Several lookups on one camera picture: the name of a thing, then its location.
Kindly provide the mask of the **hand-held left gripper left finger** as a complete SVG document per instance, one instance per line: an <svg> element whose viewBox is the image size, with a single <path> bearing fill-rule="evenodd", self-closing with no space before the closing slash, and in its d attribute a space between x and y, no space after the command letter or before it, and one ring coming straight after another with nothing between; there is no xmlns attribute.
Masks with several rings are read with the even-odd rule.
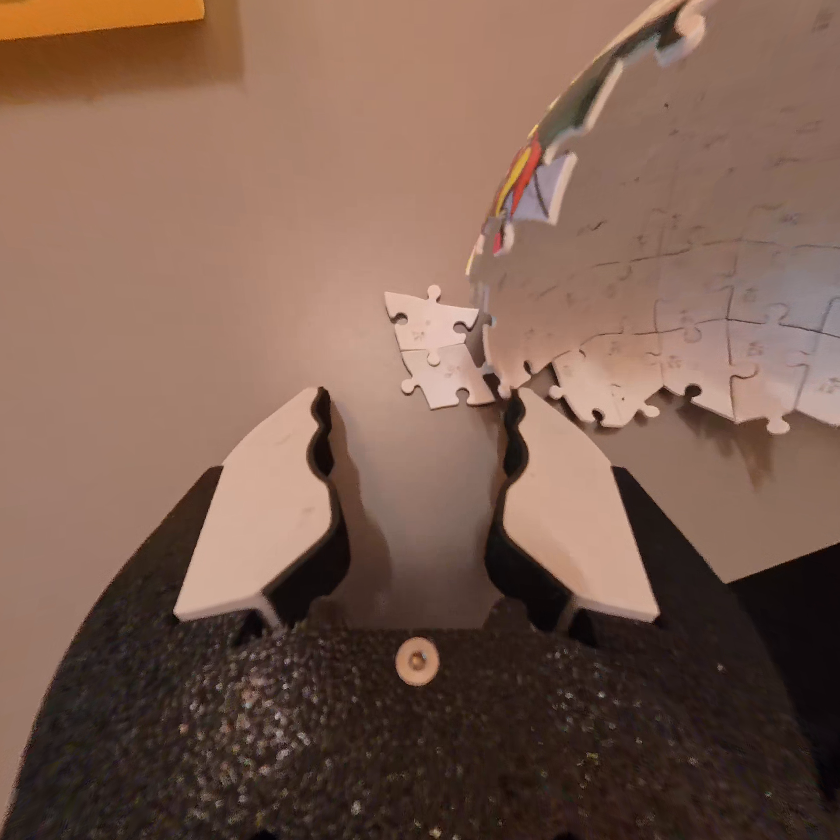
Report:
<svg viewBox="0 0 840 840"><path fill-rule="evenodd" d="M182 623L257 613L293 627L350 568L350 539L329 436L331 398L309 387L226 457L174 616Z"/></svg>

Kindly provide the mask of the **half-built puzzle ball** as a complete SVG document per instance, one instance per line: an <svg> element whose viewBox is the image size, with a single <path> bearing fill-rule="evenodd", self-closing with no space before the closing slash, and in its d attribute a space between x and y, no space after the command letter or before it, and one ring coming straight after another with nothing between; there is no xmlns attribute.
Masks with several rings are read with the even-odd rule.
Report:
<svg viewBox="0 0 840 840"><path fill-rule="evenodd" d="M838 38L838 2L653 2L562 90L467 268L501 398L838 427Z"/></svg>

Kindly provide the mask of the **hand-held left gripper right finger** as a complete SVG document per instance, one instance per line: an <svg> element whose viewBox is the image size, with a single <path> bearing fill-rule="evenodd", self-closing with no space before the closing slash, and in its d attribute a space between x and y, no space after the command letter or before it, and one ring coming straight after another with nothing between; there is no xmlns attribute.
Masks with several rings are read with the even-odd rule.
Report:
<svg viewBox="0 0 840 840"><path fill-rule="evenodd" d="M511 392L503 430L490 582L541 632L581 613L654 627L659 603L611 461L527 388Z"/></svg>

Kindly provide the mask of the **yellow box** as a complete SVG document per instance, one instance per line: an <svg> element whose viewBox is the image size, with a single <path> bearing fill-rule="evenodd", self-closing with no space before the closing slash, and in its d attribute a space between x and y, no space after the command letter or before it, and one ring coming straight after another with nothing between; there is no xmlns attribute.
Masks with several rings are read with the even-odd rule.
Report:
<svg viewBox="0 0 840 840"><path fill-rule="evenodd" d="M191 23L204 1L2 1L1 40Z"/></svg>

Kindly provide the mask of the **white joined puzzle pieces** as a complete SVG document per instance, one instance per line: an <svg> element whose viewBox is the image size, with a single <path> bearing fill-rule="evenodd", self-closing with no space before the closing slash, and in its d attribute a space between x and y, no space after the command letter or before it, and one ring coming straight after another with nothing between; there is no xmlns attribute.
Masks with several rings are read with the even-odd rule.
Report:
<svg viewBox="0 0 840 840"><path fill-rule="evenodd" d="M408 378L402 392L409 396L418 388L430 410L454 407L459 393L467 394L469 406L495 402L485 373L473 360L466 345L467 334L479 316L477 308L457 307L440 302L441 289L432 285L425 298L387 291L385 309L394 326L395 338Z"/></svg>

